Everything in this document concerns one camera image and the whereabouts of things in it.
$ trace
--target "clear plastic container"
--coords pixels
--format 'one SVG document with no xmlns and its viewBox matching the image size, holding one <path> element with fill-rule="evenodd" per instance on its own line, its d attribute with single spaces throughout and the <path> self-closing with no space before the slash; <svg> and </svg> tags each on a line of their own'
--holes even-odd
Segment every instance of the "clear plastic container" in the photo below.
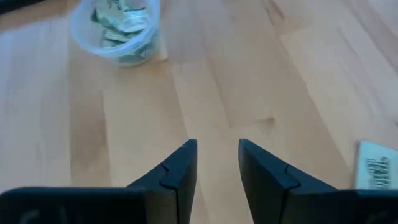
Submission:
<svg viewBox="0 0 398 224">
<path fill-rule="evenodd" d="M 159 0 L 140 0 L 145 4 L 149 15 L 148 26 L 128 42 L 115 47 L 101 46 L 105 28 L 91 20 L 98 1 L 81 0 L 72 13 L 72 36 L 80 47 L 119 65 L 138 65 L 152 58 L 159 45 Z M 137 0 L 126 2 L 136 4 Z"/>
</svg>

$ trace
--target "black object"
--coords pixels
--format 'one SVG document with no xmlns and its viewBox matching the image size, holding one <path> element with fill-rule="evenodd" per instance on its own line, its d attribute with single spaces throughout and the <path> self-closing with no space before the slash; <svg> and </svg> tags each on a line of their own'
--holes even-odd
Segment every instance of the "black object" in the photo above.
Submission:
<svg viewBox="0 0 398 224">
<path fill-rule="evenodd" d="M 337 190 L 246 139 L 239 166 L 255 224 L 398 223 L 397 191 Z M 10 190 L 0 195 L 0 223 L 188 224 L 196 178 L 189 140 L 126 188 Z"/>
<path fill-rule="evenodd" d="M 41 1 L 43 0 L 0 0 L 0 14 Z"/>
<path fill-rule="evenodd" d="M 255 224 L 398 223 L 398 191 L 337 190 L 247 139 L 239 166 Z"/>
<path fill-rule="evenodd" d="M 191 139 L 126 188 L 5 192 L 0 195 L 0 223 L 188 224 L 196 179 L 197 141 Z"/>
</svg>

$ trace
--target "paper label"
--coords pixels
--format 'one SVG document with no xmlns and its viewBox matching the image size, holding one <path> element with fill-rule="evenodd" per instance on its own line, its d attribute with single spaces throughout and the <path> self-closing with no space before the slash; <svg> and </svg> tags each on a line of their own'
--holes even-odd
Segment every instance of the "paper label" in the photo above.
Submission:
<svg viewBox="0 0 398 224">
<path fill-rule="evenodd" d="M 358 149 L 356 188 L 398 189 L 398 151 L 370 141 L 361 141 Z"/>
</svg>

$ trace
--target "wooden surface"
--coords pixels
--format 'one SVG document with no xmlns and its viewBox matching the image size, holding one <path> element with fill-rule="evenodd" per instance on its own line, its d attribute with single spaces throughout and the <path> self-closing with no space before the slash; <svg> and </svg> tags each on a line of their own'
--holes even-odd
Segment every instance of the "wooden surface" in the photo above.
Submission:
<svg viewBox="0 0 398 224">
<path fill-rule="evenodd" d="M 76 3 L 0 16 L 0 191 L 125 186 L 197 138 L 192 223 L 251 223 L 239 138 L 341 189 L 357 140 L 398 149 L 395 0 L 166 0 L 135 68 L 76 45 Z"/>
</svg>

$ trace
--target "wooden table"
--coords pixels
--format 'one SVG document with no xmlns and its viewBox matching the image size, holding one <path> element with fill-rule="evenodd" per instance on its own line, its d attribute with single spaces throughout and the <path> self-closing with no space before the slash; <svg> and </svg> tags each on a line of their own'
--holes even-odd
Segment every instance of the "wooden table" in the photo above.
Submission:
<svg viewBox="0 0 398 224">
<path fill-rule="evenodd" d="M 76 0 L 0 16 L 0 190 L 125 186 L 198 139 L 192 223 L 251 223 L 248 138 L 338 188 L 356 143 L 398 149 L 395 0 L 166 0 L 166 62 L 118 68 L 69 34 Z"/>
</svg>

